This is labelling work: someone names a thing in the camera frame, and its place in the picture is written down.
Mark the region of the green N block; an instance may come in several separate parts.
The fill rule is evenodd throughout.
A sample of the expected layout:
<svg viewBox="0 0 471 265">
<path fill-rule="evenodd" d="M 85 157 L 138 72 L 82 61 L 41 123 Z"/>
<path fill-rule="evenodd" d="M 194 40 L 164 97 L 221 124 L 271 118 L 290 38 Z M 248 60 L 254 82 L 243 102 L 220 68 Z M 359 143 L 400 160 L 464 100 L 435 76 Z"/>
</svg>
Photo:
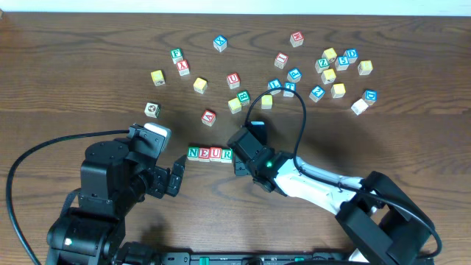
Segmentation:
<svg viewBox="0 0 471 265">
<path fill-rule="evenodd" d="M 190 146 L 187 151 L 187 159 L 189 160 L 199 160 L 199 147 Z"/>
</svg>

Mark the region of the blue 2 block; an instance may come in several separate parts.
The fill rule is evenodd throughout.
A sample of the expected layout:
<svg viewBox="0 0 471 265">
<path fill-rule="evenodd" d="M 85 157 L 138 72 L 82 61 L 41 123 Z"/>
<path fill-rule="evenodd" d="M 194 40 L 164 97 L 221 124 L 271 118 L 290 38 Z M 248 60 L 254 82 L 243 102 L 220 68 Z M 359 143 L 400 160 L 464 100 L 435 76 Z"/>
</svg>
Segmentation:
<svg viewBox="0 0 471 265">
<path fill-rule="evenodd" d="M 325 95 L 325 90 L 321 86 L 317 85 L 311 90 L 309 94 L 309 98 L 313 102 L 318 102 L 324 95 Z"/>
</svg>

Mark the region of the red E block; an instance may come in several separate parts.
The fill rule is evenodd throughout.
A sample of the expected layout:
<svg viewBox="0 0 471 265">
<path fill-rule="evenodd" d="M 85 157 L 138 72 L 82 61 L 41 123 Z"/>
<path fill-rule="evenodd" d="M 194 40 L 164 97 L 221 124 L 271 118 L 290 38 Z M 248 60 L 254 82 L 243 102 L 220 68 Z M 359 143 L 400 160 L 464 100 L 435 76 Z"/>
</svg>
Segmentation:
<svg viewBox="0 0 471 265">
<path fill-rule="evenodd" d="M 207 147 L 199 148 L 198 161 L 210 162 L 210 148 L 207 148 Z"/>
</svg>

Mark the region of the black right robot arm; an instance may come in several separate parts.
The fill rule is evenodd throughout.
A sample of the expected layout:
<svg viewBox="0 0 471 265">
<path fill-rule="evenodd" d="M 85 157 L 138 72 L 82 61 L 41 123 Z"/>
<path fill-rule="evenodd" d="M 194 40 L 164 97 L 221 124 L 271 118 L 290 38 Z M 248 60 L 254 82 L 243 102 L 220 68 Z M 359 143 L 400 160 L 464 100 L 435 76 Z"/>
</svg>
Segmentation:
<svg viewBox="0 0 471 265">
<path fill-rule="evenodd" d="M 350 237 L 355 251 L 349 262 L 415 264 L 433 259 L 421 249 L 436 237 L 433 222 L 386 175 L 348 177 L 312 166 L 295 154 L 266 144 L 263 127 L 243 127 L 227 142 L 267 192 L 309 201 L 331 212 Z"/>
</svg>

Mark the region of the green R block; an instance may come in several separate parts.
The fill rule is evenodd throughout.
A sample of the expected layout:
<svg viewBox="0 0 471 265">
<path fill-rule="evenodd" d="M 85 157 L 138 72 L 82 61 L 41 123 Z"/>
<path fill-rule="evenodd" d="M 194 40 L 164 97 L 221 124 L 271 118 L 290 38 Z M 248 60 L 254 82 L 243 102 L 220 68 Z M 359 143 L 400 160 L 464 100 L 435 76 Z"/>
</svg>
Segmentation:
<svg viewBox="0 0 471 265">
<path fill-rule="evenodd" d="M 232 149 L 222 149 L 221 160 L 222 163 L 233 162 L 233 151 Z"/>
</svg>

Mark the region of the blue P block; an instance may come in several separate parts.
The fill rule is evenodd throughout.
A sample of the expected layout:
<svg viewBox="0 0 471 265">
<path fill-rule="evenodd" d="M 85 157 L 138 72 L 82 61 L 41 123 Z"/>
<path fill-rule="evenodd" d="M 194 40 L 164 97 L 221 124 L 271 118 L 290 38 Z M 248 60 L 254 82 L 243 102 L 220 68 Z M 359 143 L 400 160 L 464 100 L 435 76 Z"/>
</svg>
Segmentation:
<svg viewBox="0 0 471 265">
<path fill-rule="evenodd" d="M 302 78 L 302 72 L 298 68 L 293 68 L 288 71 L 287 79 L 289 82 L 297 83 Z"/>
</svg>

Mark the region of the yellow S block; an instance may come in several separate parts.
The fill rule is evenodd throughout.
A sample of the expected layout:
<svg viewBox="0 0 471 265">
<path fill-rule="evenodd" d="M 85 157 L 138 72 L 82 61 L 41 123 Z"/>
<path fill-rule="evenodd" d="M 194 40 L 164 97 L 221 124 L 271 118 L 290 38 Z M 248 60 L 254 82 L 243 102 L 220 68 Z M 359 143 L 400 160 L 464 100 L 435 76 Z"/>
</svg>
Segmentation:
<svg viewBox="0 0 471 265">
<path fill-rule="evenodd" d="M 336 83 L 332 86 L 331 95 L 334 99 L 342 98 L 346 94 L 346 88 L 344 83 Z"/>
</svg>

